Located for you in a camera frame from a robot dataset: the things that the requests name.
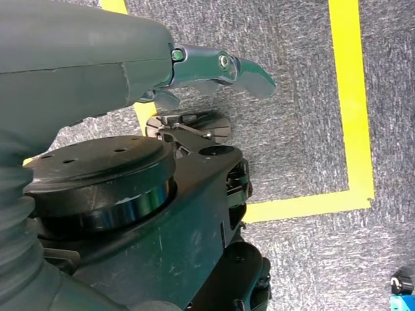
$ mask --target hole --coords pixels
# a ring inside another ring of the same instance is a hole
[[[212,146],[202,149],[199,151],[199,153],[203,156],[221,156],[223,154],[229,154],[234,150],[235,150],[235,148],[231,146]]]
[[[163,140],[166,143],[172,143],[174,141],[173,136],[169,134],[163,134]]]
[[[231,223],[231,229],[234,230],[238,227],[238,225],[242,221],[246,212],[246,205],[238,205],[237,207],[230,208],[229,222]]]

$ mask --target screw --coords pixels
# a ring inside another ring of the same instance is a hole
[[[184,59],[184,53],[180,49],[175,49],[172,52],[172,59],[175,62],[180,62]]]
[[[228,69],[231,65],[231,59],[227,54],[222,54],[219,56],[219,66],[221,69]]]

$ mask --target yellow tape line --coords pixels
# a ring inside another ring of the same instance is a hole
[[[123,0],[101,0],[101,7],[107,11],[128,14],[127,7]],[[154,102],[148,102],[147,104],[136,102],[134,104],[134,110],[138,119],[138,124],[140,124],[143,135],[145,135],[147,121],[157,113]]]
[[[101,0],[105,10],[127,14],[122,0]],[[249,204],[246,222],[261,222],[370,207],[374,198],[358,0],[329,0],[331,32],[349,190],[287,200]],[[156,113],[153,103],[135,104],[143,132]]]

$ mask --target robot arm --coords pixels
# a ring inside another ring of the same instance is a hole
[[[27,218],[34,200],[23,195],[33,172],[21,163],[45,152],[64,126],[136,101],[175,106],[178,99],[169,89],[212,91],[215,84],[258,97],[274,88],[255,63],[175,45],[154,21],[56,1],[0,0],[0,310],[125,310],[43,259],[36,225]]]

